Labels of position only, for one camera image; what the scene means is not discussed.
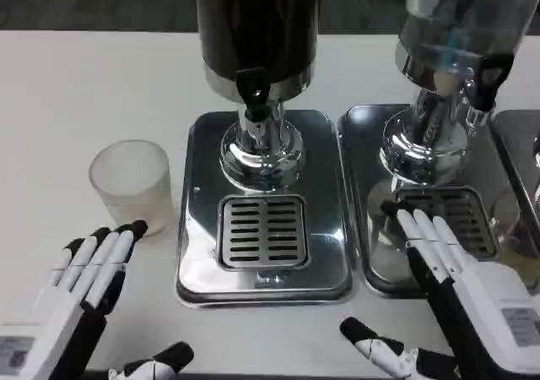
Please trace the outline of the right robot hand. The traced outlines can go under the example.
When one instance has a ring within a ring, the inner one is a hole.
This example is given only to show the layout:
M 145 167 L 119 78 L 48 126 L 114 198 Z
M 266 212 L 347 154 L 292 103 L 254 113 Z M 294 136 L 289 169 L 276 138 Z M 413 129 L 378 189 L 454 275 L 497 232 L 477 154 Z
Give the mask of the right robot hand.
M 452 353 L 407 349 L 354 317 L 340 323 L 342 336 L 393 379 L 537 379 L 539 302 L 520 275 L 478 261 L 438 215 L 407 202 L 381 209 L 405 234 L 409 266 Z

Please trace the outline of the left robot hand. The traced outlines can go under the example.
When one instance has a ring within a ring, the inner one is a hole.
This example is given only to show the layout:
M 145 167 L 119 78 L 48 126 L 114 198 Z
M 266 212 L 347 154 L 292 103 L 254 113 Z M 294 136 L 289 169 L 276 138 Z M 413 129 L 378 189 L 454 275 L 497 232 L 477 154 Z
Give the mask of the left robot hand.
M 176 379 L 194 352 L 183 341 L 120 368 L 90 370 L 144 220 L 101 227 L 67 244 L 28 313 L 1 325 L 3 379 Z

